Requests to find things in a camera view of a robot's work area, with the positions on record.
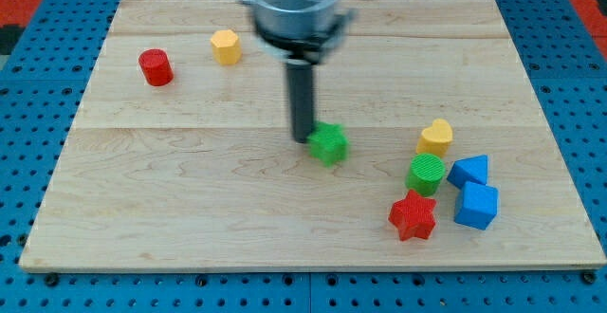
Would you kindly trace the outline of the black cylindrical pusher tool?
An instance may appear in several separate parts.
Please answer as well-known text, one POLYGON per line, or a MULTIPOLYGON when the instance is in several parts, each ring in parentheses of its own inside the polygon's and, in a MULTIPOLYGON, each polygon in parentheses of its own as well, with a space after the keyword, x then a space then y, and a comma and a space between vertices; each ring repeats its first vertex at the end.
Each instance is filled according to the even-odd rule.
POLYGON ((298 143, 307 143, 315 124, 315 91, 313 65, 290 59, 285 63, 291 134, 298 143))

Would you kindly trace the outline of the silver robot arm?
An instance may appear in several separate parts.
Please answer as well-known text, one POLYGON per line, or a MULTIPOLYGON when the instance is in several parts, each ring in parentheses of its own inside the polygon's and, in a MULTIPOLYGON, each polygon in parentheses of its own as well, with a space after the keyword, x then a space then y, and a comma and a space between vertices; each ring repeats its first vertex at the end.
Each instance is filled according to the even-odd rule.
POLYGON ((316 120, 314 67, 339 48, 356 17, 340 0, 237 0, 261 46, 285 66, 291 136, 307 142, 316 120))

